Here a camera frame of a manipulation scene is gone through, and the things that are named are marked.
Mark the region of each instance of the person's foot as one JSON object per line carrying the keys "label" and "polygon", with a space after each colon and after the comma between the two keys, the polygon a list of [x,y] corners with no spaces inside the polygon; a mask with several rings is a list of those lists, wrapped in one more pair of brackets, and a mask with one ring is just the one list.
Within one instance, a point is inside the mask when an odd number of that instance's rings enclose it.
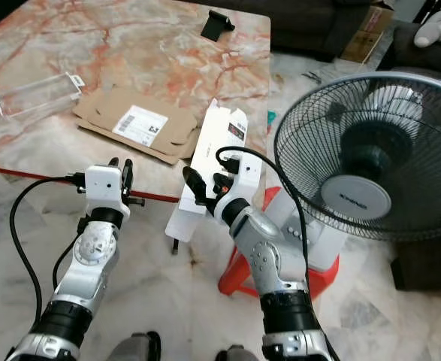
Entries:
{"label": "person's foot", "polygon": [[221,350],[215,361],[258,361],[258,358],[241,344],[233,344],[228,350]]}

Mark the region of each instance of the black cable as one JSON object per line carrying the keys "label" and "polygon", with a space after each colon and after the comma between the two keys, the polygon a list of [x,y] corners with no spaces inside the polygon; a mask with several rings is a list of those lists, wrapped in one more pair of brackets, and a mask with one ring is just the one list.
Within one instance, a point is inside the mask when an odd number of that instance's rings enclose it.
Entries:
{"label": "black cable", "polygon": [[[294,200],[295,206],[297,207],[299,218],[301,220],[302,254],[304,255],[305,266],[306,266],[305,281],[307,282],[307,289],[309,290],[309,304],[310,304],[310,307],[312,308],[312,311],[313,311],[312,298],[310,297],[309,259],[308,259],[308,249],[307,249],[307,247],[308,247],[308,245],[307,245],[307,225],[306,225],[306,221],[305,221],[304,210],[302,209],[302,204],[301,204],[301,201],[298,197],[300,195],[300,193],[291,185],[291,182],[289,182],[288,179],[286,179],[286,177],[279,171],[279,169],[277,168],[277,166],[274,162],[272,162],[265,155],[257,152],[256,150],[245,148],[245,147],[233,146],[233,145],[228,146],[228,147],[219,148],[215,153],[215,157],[220,164],[222,164],[224,162],[224,160],[220,158],[220,154],[222,152],[226,152],[228,150],[237,150],[237,151],[240,151],[243,153],[249,153],[249,154],[252,154],[253,156],[257,156],[258,158],[260,158],[264,162],[266,162],[276,172],[279,179],[282,181],[284,186],[287,188],[288,193],[290,193],[291,198]],[[322,333],[325,336],[325,342],[327,344],[327,349],[328,349],[330,355],[332,356],[332,358],[335,361],[340,361],[338,355],[336,354],[334,348],[332,347],[330,341],[328,340],[327,335],[325,334],[324,330],[320,326],[320,323],[317,320],[317,316],[316,316],[315,312],[313,312],[313,315],[316,318],[316,321],[320,327],[320,330],[322,331]]]}
{"label": "black cable", "polygon": [[28,193],[30,190],[35,188],[36,186],[39,186],[43,183],[48,182],[60,182],[60,181],[69,181],[68,177],[52,177],[47,179],[40,179],[36,182],[30,184],[27,186],[15,199],[15,202],[13,203],[13,206],[11,207],[10,212],[10,232],[11,237],[13,239],[13,243],[15,245],[15,248],[17,249],[18,254],[20,255],[20,259],[23,262],[23,265],[25,265],[26,271],[28,272],[30,278],[33,282],[33,287],[35,289],[35,298],[36,298],[36,309],[35,309],[35,321],[33,322],[33,326],[40,320],[41,316],[41,287],[40,282],[38,282],[37,275],[35,274],[35,270],[33,269],[32,265],[28,261],[28,257],[25,255],[25,252],[23,251],[22,245],[20,243],[20,240],[18,239],[17,234],[17,228],[15,227],[15,214],[17,213],[18,205],[20,204],[21,200],[25,197],[26,193]]}
{"label": "black cable", "polygon": [[58,259],[55,262],[55,265],[53,266],[53,271],[52,271],[52,283],[53,283],[53,290],[56,290],[56,288],[58,287],[58,278],[57,278],[57,274],[58,274],[58,268],[60,267],[60,264],[62,263],[63,259],[66,257],[66,255],[68,254],[68,252],[71,251],[71,249],[73,248],[75,242],[77,241],[78,237],[80,237],[80,233],[78,233],[75,238],[73,239],[73,241],[68,245],[68,247],[66,247],[62,254],[60,254],[60,257],[58,257]]}

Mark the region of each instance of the dark sofa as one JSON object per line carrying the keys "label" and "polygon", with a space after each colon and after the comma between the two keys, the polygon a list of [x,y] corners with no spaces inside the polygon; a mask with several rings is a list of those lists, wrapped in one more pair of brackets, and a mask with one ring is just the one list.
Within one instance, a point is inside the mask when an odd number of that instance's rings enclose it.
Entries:
{"label": "dark sofa", "polygon": [[359,29],[370,0],[182,0],[265,15],[273,49],[339,56]]}

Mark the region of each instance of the marble floor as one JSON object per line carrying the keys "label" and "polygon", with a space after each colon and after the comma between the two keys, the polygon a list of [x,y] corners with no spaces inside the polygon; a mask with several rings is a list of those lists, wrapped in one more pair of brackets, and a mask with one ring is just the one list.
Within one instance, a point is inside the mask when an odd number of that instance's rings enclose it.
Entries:
{"label": "marble floor", "polygon": [[[276,125],[296,98],[329,78],[375,67],[273,54],[269,109],[276,120],[270,155]],[[0,175],[0,359],[34,315],[33,288],[8,230],[12,202],[30,182]],[[276,184],[273,175],[267,184]],[[74,188],[49,184],[31,192],[18,211],[18,233],[44,302],[52,292],[51,268],[74,235],[82,207]],[[192,242],[171,256],[171,240],[163,231],[172,209],[155,201],[132,208],[119,240],[120,261],[86,335],[82,360],[101,361],[122,338],[151,329],[162,337],[163,360],[214,360],[231,344],[243,344],[263,359],[258,300],[242,293],[227,297],[216,288],[233,247],[227,229],[206,220]],[[337,279],[315,302],[342,360],[441,361],[441,295],[396,291],[389,268],[393,257],[390,244],[350,237]]]}

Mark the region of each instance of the marble table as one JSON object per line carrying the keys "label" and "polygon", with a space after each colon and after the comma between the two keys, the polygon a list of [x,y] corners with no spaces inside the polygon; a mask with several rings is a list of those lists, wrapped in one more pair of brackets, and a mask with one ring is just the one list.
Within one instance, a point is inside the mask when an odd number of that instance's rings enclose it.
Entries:
{"label": "marble table", "polygon": [[[171,0],[30,0],[0,23],[0,91],[68,71],[84,93],[113,84],[190,109],[212,98],[249,118],[246,145],[265,153],[270,20],[215,9],[236,26],[200,36],[212,7]],[[136,196],[175,202],[184,161],[170,166],[78,129],[66,111],[15,124],[0,120],[0,171],[45,177],[132,158]]]}

